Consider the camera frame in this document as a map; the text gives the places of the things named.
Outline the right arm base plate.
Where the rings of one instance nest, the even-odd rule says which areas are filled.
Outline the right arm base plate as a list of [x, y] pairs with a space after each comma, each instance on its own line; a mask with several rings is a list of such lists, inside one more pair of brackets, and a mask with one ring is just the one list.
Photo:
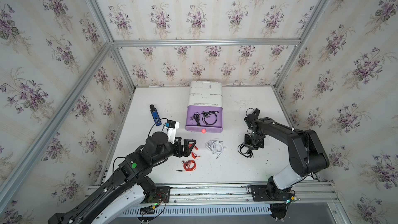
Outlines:
[[295, 192], [291, 188], [280, 190], [272, 184], [249, 185], [248, 193], [255, 202], [285, 202], [290, 203], [295, 199]]

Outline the purple top drawer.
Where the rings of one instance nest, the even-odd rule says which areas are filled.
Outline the purple top drawer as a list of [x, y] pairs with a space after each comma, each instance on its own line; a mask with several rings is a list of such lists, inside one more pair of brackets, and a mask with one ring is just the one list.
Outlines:
[[201, 133], [221, 133], [223, 131], [223, 108], [188, 106], [185, 130]]

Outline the black earphones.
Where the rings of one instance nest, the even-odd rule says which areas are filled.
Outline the black earphones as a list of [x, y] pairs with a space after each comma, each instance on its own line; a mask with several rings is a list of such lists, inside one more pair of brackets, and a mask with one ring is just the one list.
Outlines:
[[194, 113], [189, 119], [194, 121], [197, 126], [212, 126], [218, 121], [218, 111], [203, 111], [201, 113]]
[[253, 147], [252, 146], [248, 146], [245, 143], [242, 143], [238, 146], [237, 148], [238, 152], [240, 155], [244, 156], [245, 158], [253, 158]]

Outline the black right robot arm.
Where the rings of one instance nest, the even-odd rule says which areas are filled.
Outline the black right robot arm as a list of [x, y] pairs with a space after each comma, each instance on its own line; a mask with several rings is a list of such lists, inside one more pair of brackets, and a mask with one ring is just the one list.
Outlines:
[[264, 140], [270, 136], [288, 148], [289, 164], [268, 179], [267, 189], [271, 192], [286, 191], [301, 182], [306, 176], [318, 173], [330, 166], [329, 158], [314, 130], [300, 130], [280, 124], [265, 117], [260, 118], [260, 110], [253, 109], [246, 114], [244, 121], [248, 127], [244, 142], [239, 145], [239, 153], [252, 158], [253, 152], [264, 148]]

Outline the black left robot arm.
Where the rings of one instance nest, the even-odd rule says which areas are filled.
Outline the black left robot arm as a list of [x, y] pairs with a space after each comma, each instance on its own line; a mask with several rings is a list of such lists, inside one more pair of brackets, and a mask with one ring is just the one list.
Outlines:
[[146, 143], [124, 157], [113, 174], [94, 193], [67, 213], [56, 213], [50, 224], [108, 224], [130, 206], [141, 203], [156, 191], [149, 178], [152, 169], [169, 157], [190, 156], [196, 140], [176, 137], [174, 142], [164, 132], [155, 132]]

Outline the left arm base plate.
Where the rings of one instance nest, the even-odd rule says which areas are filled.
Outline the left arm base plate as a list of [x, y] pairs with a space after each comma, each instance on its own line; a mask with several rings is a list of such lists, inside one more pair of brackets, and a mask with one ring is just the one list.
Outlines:
[[158, 186], [156, 190], [152, 190], [145, 194], [145, 197], [141, 204], [155, 204], [155, 203], [169, 203], [170, 201], [170, 191], [169, 186]]

